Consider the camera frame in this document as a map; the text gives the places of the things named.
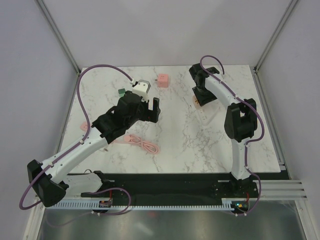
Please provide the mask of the beige deer cube socket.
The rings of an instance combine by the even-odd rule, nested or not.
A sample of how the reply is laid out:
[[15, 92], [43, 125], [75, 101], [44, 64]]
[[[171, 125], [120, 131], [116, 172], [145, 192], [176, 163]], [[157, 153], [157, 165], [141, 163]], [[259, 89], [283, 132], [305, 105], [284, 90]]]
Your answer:
[[196, 109], [201, 108], [201, 106], [200, 106], [200, 104], [199, 104], [199, 101], [197, 100], [197, 98], [196, 98], [195, 95], [192, 96], [192, 102], [193, 102], [193, 105], [194, 105], [194, 107], [195, 107]]

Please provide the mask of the white triangular power strip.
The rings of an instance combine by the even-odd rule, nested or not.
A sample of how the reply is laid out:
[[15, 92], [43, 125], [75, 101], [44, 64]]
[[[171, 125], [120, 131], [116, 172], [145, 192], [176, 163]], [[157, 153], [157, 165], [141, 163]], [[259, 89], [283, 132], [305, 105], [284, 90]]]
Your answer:
[[196, 108], [200, 122], [203, 126], [207, 126], [219, 111], [219, 106], [213, 102]]

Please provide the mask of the green cube plug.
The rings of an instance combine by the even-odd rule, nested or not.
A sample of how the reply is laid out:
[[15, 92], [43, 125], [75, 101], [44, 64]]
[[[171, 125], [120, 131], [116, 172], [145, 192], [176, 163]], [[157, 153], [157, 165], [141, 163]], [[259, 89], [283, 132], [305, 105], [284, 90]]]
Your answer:
[[126, 89], [125, 88], [119, 89], [118, 94], [120, 98], [123, 97], [126, 94]]

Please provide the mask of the pink power strip with cord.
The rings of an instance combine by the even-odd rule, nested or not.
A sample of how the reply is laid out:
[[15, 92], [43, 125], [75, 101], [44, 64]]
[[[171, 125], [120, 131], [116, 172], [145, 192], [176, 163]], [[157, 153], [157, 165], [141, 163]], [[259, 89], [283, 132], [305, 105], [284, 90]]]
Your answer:
[[88, 155], [91, 155], [101, 148], [106, 149], [110, 144], [113, 143], [139, 146], [152, 155], [156, 155], [160, 152], [160, 148], [156, 144], [143, 140], [141, 137], [138, 137], [134, 134], [122, 135], [120, 139], [115, 139], [111, 143], [107, 143], [107, 140], [105, 138], [101, 138], [101, 133], [95, 127], [92, 128], [89, 124], [84, 122], [80, 128], [83, 131], [89, 130], [89, 134], [86, 140], [81, 139], [79, 141], [80, 145], [77, 148], [80, 148], [82, 153], [86, 153]]

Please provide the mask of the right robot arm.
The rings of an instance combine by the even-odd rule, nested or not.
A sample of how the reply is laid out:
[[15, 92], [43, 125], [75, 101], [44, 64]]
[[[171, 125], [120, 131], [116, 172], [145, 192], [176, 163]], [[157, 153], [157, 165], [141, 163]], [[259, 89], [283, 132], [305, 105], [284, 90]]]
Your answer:
[[258, 120], [255, 111], [256, 101], [253, 98], [239, 100], [237, 94], [223, 81], [219, 80], [220, 72], [215, 67], [202, 68], [200, 63], [190, 67], [189, 73], [195, 86], [192, 88], [199, 107], [218, 100], [226, 109], [224, 131], [231, 139], [232, 168], [231, 175], [235, 179], [229, 184], [229, 191], [235, 197], [247, 191], [243, 181], [250, 177], [246, 159], [245, 144], [255, 134]]

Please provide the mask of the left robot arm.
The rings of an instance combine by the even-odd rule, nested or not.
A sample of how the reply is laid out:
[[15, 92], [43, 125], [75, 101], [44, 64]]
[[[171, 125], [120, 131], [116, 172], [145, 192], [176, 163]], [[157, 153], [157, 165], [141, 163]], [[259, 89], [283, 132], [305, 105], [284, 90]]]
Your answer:
[[149, 102], [144, 102], [142, 96], [126, 91], [117, 105], [93, 121], [72, 146], [42, 162], [30, 161], [27, 164], [27, 189], [33, 189], [45, 207], [52, 207], [65, 197], [69, 185], [64, 178], [71, 170], [97, 150], [123, 136], [137, 121], [157, 123], [160, 112], [159, 98], [153, 98], [152, 109], [149, 109]]

